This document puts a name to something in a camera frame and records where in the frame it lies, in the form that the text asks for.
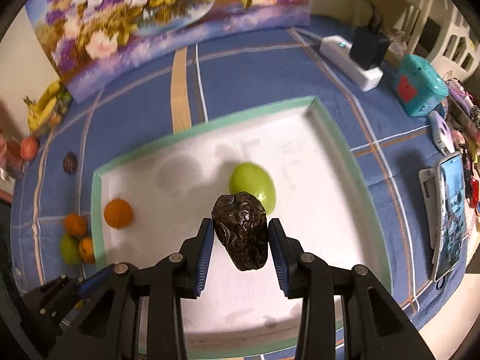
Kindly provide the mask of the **orange tangerine with stem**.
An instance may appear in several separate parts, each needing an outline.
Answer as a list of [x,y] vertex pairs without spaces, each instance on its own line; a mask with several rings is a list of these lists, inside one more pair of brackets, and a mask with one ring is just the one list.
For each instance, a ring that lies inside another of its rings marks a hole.
[[95,251],[93,239],[86,236],[79,241],[79,255],[85,264],[95,264]]

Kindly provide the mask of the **small orange tangerine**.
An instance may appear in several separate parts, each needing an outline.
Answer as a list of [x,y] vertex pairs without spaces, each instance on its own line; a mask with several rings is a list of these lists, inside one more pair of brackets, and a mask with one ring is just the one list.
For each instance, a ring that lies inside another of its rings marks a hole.
[[75,213],[68,214],[64,218],[64,231],[76,238],[83,238],[88,232],[88,223],[85,217]]

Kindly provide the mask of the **round dark dried fruit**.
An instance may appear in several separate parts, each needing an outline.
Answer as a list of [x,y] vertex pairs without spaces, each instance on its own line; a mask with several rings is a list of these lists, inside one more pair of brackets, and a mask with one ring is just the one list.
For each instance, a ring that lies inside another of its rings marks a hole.
[[78,160],[77,156],[72,153],[68,152],[63,159],[63,170],[67,174],[74,174],[78,167]]

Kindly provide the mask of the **large dark dried date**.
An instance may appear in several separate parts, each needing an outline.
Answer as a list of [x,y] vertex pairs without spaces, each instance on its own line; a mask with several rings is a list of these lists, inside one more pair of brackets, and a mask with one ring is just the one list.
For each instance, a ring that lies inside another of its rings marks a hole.
[[211,211],[213,228],[239,271],[261,269],[268,260],[269,231],[261,202],[248,192],[220,195]]

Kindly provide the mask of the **white tray with green rim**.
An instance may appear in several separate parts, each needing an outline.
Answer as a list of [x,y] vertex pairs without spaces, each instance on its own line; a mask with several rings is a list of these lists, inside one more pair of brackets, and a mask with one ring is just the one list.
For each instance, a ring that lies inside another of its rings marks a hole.
[[[144,268],[177,252],[229,191],[234,168],[260,165],[272,178],[272,216],[287,236],[330,266],[366,265],[391,286],[379,219],[342,132],[315,97],[234,113],[151,141],[99,167],[91,191],[91,234],[98,268],[127,262]],[[110,227],[111,200],[126,200],[133,222]],[[215,242],[206,285],[181,303],[193,359],[239,358],[295,345],[300,300],[281,291],[272,262],[239,271]]]

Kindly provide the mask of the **smartphone on stand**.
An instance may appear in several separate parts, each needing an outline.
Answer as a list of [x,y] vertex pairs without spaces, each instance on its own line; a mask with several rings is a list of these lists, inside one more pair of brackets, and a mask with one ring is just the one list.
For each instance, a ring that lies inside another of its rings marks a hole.
[[460,260],[465,220],[465,178],[459,152],[436,166],[439,198],[437,242],[433,256],[433,281],[442,280]]

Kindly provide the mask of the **white phone stand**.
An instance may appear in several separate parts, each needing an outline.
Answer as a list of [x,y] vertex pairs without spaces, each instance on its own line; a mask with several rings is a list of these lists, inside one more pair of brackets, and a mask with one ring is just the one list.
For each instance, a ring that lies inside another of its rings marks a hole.
[[437,175],[433,168],[421,169],[418,172],[418,180],[420,182],[421,191],[425,203],[427,213],[430,247],[435,250],[439,237],[439,216],[440,201],[437,186]]

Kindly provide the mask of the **yellow banana bunch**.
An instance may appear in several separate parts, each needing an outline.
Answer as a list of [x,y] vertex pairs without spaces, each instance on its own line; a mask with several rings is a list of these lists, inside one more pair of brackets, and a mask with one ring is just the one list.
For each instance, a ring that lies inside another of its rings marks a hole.
[[60,80],[52,82],[40,98],[34,102],[28,96],[24,98],[27,106],[27,124],[30,132],[35,132],[46,122],[58,102],[58,95],[64,88]]

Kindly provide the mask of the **clutter of small toys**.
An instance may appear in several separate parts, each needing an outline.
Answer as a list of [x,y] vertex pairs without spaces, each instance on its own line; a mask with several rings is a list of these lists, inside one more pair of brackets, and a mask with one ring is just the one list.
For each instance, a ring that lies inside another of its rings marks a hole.
[[463,157],[468,206],[479,217],[479,99],[452,70],[443,79],[448,86],[448,125],[454,147]]

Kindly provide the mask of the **teal toy box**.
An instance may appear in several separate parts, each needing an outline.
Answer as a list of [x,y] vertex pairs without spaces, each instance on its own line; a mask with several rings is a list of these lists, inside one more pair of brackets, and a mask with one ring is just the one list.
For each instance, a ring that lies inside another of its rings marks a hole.
[[405,55],[391,85],[409,116],[427,116],[448,96],[448,86],[419,55]]

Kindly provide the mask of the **flower still life painting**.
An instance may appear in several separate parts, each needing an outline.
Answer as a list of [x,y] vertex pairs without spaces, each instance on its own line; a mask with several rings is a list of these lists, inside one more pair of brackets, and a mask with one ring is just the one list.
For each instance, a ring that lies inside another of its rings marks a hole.
[[25,9],[78,102],[176,49],[310,20],[308,0],[28,0]]

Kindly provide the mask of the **blue plaid tablecloth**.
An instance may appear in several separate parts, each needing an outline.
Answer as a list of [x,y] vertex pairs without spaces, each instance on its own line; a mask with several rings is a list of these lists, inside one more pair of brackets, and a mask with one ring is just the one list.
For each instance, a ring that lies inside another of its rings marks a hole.
[[[417,173],[439,152],[426,119],[408,116],[391,90],[394,72],[384,66],[380,85],[360,91],[318,52],[318,37],[352,35],[335,19],[315,16],[306,29],[274,29],[192,46],[186,83],[194,124],[270,102],[318,97],[352,148],[385,234],[394,298],[412,322],[424,327],[460,285],[460,263],[443,284],[430,281],[432,256]],[[18,180],[10,215],[12,271],[21,293],[60,275],[92,275],[70,267],[59,252],[62,219],[88,214],[97,167],[171,133],[173,57],[159,58],[120,77],[81,103],[72,103],[52,137]],[[74,174],[63,170],[68,152]]]

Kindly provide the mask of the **black power adapter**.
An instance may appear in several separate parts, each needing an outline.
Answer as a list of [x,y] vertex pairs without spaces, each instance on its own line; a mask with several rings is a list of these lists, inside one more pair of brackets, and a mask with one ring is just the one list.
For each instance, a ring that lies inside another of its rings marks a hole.
[[350,58],[362,69],[377,68],[383,61],[390,46],[390,39],[383,33],[374,33],[369,27],[355,30]]

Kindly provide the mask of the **white power strip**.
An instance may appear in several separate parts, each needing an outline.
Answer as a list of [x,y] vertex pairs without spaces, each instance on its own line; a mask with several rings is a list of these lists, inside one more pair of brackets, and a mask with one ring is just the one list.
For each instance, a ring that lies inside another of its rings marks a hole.
[[352,44],[339,35],[324,37],[320,41],[320,53],[354,82],[362,92],[375,89],[383,78],[383,71],[379,67],[363,69],[350,57],[351,49]]

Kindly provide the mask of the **white lattice chair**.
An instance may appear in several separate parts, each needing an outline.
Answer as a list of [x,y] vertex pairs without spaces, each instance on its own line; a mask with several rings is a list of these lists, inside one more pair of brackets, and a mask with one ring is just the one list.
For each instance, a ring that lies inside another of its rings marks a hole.
[[400,54],[418,54],[442,77],[466,82],[479,67],[479,39],[452,0],[372,0]]

